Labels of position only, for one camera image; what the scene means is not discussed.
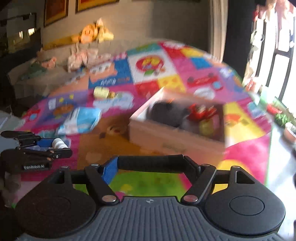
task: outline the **curtain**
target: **curtain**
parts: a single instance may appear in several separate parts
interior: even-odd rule
[[[210,0],[210,54],[223,60],[228,17],[228,0]]]

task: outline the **open box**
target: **open box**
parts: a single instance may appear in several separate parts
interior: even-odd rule
[[[214,105],[219,116],[216,140],[146,119],[148,109],[155,102],[169,102],[172,99],[188,107],[192,104],[203,104],[206,107]],[[131,116],[129,138],[130,142],[146,149],[168,155],[183,154],[198,164],[207,163],[217,166],[222,161],[225,151],[223,106],[189,93],[162,88]]]

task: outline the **colorful play mat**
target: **colorful play mat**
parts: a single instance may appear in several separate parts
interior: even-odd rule
[[[96,86],[121,93],[120,98],[95,100]],[[103,115],[88,134],[63,136],[73,150],[68,159],[56,160],[51,171],[22,174],[20,199],[60,166],[83,169],[103,164],[114,155],[159,155],[128,141],[129,117],[163,86],[188,92],[224,105],[226,152],[219,169],[243,167],[264,183],[267,176],[271,124],[241,85],[241,78],[224,63],[196,48],[171,41],[152,43],[114,56],[91,69],[77,72],[68,84],[52,92],[24,116],[22,131],[47,138],[76,107],[98,107]],[[190,186],[184,175],[122,171],[110,184],[121,198],[177,196]],[[85,191],[84,186],[76,185]]]

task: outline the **picture frame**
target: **picture frame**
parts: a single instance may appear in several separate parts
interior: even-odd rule
[[[44,27],[68,16],[69,0],[45,0]]]
[[[106,4],[117,3],[119,0],[76,0],[75,13],[79,13],[94,7],[103,6]]]

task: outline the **metal screw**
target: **metal screw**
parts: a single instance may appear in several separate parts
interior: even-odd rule
[[[104,202],[115,202],[117,200],[117,197],[115,197],[114,195],[105,195],[102,197],[102,200]]]
[[[198,197],[195,195],[186,195],[183,197],[183,200],[186,202],[196,202],[198,200]]]

